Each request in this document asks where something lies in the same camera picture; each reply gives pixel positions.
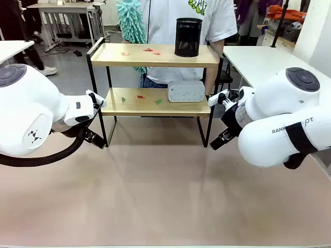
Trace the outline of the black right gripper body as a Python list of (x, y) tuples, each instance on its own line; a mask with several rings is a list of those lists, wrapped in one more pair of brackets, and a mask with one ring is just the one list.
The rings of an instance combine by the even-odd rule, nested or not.
[(227, 126), (227, 129), (219, 134), (219, 137), (223, 142), (229, 142), (234, 137), (239, 137), (242, 130), (242, 127), (239, 125), (235, 116), (237, 108), (237, 103), (235, 103), (232, 107), (225, 111), (221, 118), (222, 122)]

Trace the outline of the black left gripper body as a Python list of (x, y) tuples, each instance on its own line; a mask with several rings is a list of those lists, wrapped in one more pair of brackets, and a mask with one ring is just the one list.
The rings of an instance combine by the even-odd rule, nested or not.
[(91, 144), (96, 144), (98, 142), (98, 134), (89, 128), (82, 128), (80, 130), (80, 139)]

